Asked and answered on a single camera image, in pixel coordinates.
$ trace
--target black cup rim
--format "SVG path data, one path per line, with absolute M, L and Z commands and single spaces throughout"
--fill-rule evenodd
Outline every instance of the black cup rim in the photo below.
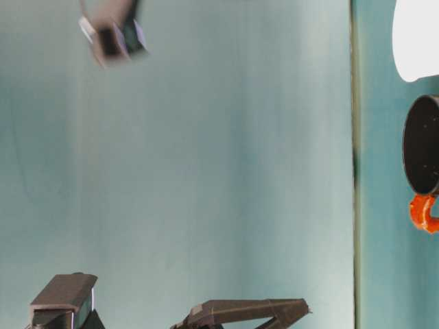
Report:
M 432 194 L 437 194 L 439 191 L 439 178 L 436 180 L 436 183 L 434 184 L 434 186 L 427 192 L 419 192 L 416 190 L 413 182 L 410 180 L 409 174 L 407 172 L 407 165 L 406 165 L 406 158 L 405 158 L 405 133 L 407 130 L 407 124 L 409 123 L 409 119 L 410 119 L 410 115 L 412 114 L 413 111 L 415 111 L 416 109 L 416 104 L 423 100 L 423 99 L 428 99 L 430 101 L 432 101 L 435 106 L 436 106 L 436 110 L 439 112 L 439 95 L 422 95 L 420 97 L 418 97 L 416 99 L 416 101 L 413 102 L 412 106 L 410 107 L 410 110 L 407 114 L 407 117 L 405 119 L 405 123 L 404 123 L 404 131 L 403 131 L 403 142 L 402 142 L 402 148 L 403 148 L 403 166 L 404 166 L 404 172 L 405 172 L 405 177 L 407 178 L 407 181 L 410 185 L 410 187 L 412 188 L 412 190 L 419 195 L 432 195 Z

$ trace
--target teal background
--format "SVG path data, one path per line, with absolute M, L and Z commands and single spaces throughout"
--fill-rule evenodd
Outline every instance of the teal background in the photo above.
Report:
M 150 56 L 107 71 L 74 1 L 3 4 L 0 328 L 74 271 L 109 329 L 267 297 L 352 328 L 349 8 L 327 2 L 150 0 Z
M 395 1 L 353 2 L 357 164 L 357 327 L 434 328 L 436 236 L 408 215 L 414 194 L 402 163 L 402 134 L 414 100 L 436 93 L 438 78 L 407 84 L 392 56 Z

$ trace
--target orange handle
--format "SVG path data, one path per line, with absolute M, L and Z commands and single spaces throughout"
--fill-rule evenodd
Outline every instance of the orange handle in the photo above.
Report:
M 439 218 L 432 217 L 430 214 L 435 202 L 436 196 L 418 194 L 410 202 L 410 217 L 418 230 L 424 230 L 430 234 L 439 231 Z

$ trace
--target gray robotic arm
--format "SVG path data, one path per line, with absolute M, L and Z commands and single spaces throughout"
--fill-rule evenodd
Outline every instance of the gray robotic arm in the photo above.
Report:
M 95 310 L 97 277 L 57 275 L 30 304 L 28 329 L 105 329 Z

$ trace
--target light blue surface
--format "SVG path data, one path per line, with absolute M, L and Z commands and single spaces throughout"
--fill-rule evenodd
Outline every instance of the light blue surface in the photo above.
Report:
M 146 1 L 151 55 L 107 71 L 75 3 L 4 6 L 0 328 L 78 270 L 108 329 L 266 297 L 352 328 L 344 2 Z
M 303 296 L 296 328 L 353 328 L 347 1 L 246 1 L 246 297 Z
M 412 102 L 437 93 L 437 77 L 406 84 L 392 57 L 395 1 L 354 1 L 359 193 L 357 323 L 361 329 L 435 328 L 437 236 L 412 225 L 401 140 Z

